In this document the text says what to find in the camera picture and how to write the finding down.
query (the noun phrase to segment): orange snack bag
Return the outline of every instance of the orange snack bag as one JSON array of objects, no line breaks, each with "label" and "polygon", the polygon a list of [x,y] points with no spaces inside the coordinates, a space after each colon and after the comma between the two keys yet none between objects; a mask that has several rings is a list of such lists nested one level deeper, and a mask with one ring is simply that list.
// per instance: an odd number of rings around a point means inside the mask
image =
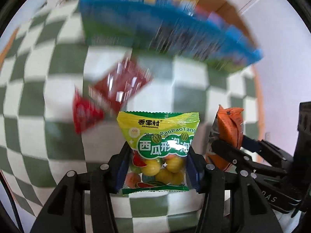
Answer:
[{"label": "orange snack bag", "polygon": [[224,109],[219,105],[212,130],[209,134],[206,161],[214,164],[221,170],[227,170],[230,163],[215,154],[211,144],[216,139],[222,139],[237,149],[241,148],[243,139],[243,110],[242,108]]}]

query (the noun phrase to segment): metal screw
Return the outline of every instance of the metal screw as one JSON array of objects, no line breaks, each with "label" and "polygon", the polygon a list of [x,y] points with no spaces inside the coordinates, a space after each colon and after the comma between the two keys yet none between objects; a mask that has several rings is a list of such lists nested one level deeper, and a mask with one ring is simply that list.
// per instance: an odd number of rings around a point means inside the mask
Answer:
[{"label": "metal screw", "polygon": [[207,165],[206,165],[206,168],[207,168],[208,170],[214,170],[214,169],[215,169],[215,166],[214,166],[213,164],[207,164]]},{"label": "metal screw", "polygon": [[68,173],[67,173],[67,176],[68,177],[72,177],[72,176],[74,176],[76,173],[75,173],[75,171],[69,171]]},{"label": "metal screw", "polygon": [[252,177],[253,179],[255,179],[255,178],[257,178],[257,174],[254,173],[254,172],[252,172],[252,173],[251,173],[251,177]]},{"label": "metal screw", "polygon": [[109,165],[108,164],[102,164],[101,166],[100,166],[100,169],[101,170],[107,170],[109,168]]},{"label": "metal screw", "polygon": [[240,174],[241,174],[243,177],[248,176],[248,172],[245,171],[245,170],[240,171]]}]

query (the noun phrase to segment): candy bag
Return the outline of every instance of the candy bag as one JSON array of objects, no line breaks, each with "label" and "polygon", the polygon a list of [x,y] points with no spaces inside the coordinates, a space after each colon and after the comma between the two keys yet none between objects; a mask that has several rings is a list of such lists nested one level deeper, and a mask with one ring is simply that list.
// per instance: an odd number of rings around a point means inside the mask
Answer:
[{"label": "candy bag", "polygon": [[117,121],[133,149],[123,194],[188,191],[185,160],[199,113],[119,112]]},{"label": "candy bag", "polygon": [[89,87],[90,97],[106,112],[118,114],[122,105],[152,80],[149,70],[125,58],[119,61],[106,76]]},{"label": "candy bag", "polygon": [[90,100],[82,98],[76,90],[73,98],[73,122],[76,133],[85,131],[103,119],[104,112]]},{"label": "candy bag", "polygon": [[231,164],[215,154],[211,144],[216,139],[222,139],[237,149],[241,148],[243,140],[243,110],[242,108],[224,109],[219,105],[212,130],[209,134],[206,161],[214,164],[221,170],[227,170]]}]

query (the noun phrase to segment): black cable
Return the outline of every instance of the black cable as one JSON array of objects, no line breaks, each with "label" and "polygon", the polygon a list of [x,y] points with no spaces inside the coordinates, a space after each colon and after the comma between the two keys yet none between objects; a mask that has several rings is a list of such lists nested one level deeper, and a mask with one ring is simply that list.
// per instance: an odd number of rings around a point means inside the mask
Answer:
[{"label": "black cable", "polygon": [[13,196],[10,192],[10,189],[9,187],[7,186],[7,183],[5,182],[4,180],[4,177],[2,176],[2,173],[0,173],[0,181],[4,187],[4,190],[6,191],[7,193],[7,196],[9,197],[9,200],[10,200],[10,203],[11,203],[11,206],[12,206],[12,209],[13,209],[13,212],[14,212],[14,216],[15,216],[15,219],[16,219],[16,222],[17,222],[17,226],[20,230],[21,233],[24,233],[24,229],[23,229],[23,226],[21,224],[21,219],[19,217],[19,214],[18,214],[18,210],[16,208],[16,204],[15,204],[15,201],[13,199]]}]

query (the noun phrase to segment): red triangular package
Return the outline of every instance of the red triangular package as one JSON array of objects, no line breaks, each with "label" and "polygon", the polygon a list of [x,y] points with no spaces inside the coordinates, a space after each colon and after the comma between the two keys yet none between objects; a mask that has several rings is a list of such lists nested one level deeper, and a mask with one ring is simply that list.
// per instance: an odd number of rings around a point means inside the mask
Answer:
[{"label": "red triangular package", "polygon": [[104,119],[104,112],[76,90],[73,98],[73,122],[76,133],[81,133]]}]

